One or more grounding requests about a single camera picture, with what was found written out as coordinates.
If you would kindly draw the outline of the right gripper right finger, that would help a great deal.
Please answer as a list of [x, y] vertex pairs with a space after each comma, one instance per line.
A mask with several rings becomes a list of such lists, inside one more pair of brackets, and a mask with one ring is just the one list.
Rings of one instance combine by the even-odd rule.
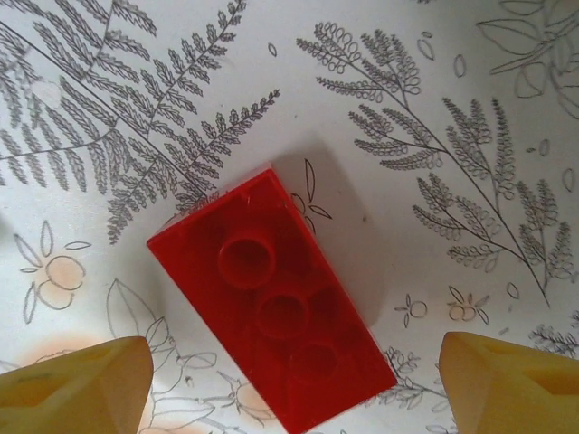
[[579, 434], [579, 361], [467, 332], [442, 340], [459, 434]]

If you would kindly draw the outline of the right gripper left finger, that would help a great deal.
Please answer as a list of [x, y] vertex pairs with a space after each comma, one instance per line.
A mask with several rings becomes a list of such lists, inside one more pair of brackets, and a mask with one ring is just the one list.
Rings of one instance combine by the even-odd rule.
[[0, 374], [0, 434], [137, 434], [152, 379], [137, 335]]

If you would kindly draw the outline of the red lego brick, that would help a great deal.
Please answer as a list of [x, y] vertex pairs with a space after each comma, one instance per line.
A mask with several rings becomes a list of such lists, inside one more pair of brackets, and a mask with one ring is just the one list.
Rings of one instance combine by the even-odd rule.
[[179, 213], [147, 247], [288, 434], [395, 385], [273, 169]]

